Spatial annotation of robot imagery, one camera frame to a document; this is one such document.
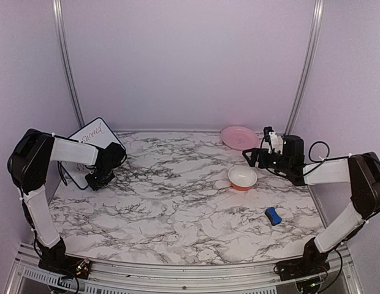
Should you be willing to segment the small blue-framed whiteboard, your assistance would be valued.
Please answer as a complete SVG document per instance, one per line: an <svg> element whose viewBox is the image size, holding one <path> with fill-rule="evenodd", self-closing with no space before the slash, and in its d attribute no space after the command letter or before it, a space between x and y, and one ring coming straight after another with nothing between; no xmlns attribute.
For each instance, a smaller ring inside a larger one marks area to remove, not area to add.
<svg viewBox="0 0 380 294"><path fill-rule="evenodd" d="M59 144L58 170L65 173L79 189L90 188L85 176L93 172L97 147L106 148L111 142L125 148L102 118L94 119Z"/></svg>

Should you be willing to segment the blue whiteboard eraser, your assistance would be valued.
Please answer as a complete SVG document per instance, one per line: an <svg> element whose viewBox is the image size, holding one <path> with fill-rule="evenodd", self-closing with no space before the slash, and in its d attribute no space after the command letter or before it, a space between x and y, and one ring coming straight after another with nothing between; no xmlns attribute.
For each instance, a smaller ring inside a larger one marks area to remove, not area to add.
<svg viewBox="0 0 380 294"><path fill-rule="evenodd" d="M282 218L278 215L274 207L269 207L265 210L265 215L272 226L276 226L282 222Z"/></svg>

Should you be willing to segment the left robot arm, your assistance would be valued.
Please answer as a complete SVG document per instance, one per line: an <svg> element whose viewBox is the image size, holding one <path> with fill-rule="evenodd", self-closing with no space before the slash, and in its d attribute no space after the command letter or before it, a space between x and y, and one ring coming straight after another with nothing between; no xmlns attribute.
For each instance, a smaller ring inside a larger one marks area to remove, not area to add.
<svg viewBox="0 0 380 294"><path fill-rule="evenodd" d="M45 183L50 163L71 162L91 167L92 173L86 175L86 182L92 190L99 190L114 178L114 169L126 157L120 143L111 142L101 148L35 129L24 134L9 157L7 169L20 191L21 206L44 265L65 273L73 264L48 209Z"/></svg>

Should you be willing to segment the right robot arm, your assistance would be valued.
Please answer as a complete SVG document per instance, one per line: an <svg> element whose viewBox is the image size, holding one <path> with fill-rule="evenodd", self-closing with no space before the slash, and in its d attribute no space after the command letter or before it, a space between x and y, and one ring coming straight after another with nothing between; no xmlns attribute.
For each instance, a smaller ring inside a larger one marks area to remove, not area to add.
<svg viewBox="0 0 380 294"><path fill-rule="evenodd" d="M251 167L306 186L320 204L336 204L335 215L320 234L308 241L297 268L311 274L329 252L351 239L380 213L380 159L375 152L305 158L302 138L269 132L261 141L267 147L246 149L243 157Z"/></svg>

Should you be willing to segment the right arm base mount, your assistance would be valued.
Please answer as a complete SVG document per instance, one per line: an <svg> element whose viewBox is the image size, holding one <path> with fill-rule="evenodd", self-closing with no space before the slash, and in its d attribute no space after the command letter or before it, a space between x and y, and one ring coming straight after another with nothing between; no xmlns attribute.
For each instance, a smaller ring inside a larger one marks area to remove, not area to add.
<svg viewBox="0 0 380 294"><path fill-rule="evenodd" d="M307 265L302 258L293 258L277 262L273 271L279 276L281 281L288 281L319 273L326 273L329 269L330 264L325 260Z"/></svg>

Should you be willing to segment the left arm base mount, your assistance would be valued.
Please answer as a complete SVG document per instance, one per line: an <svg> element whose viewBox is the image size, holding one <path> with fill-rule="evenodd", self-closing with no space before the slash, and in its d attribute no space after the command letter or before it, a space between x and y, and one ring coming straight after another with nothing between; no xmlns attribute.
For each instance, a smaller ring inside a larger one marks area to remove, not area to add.
<svg viewBox="0 0 380 294"><path fill-rule="evenodd" d="M38 267L54 273L73 276L79 279L87 279L91 270L92 262L88 258L65 256L61 262L49 262L40 260Z"/></svg>

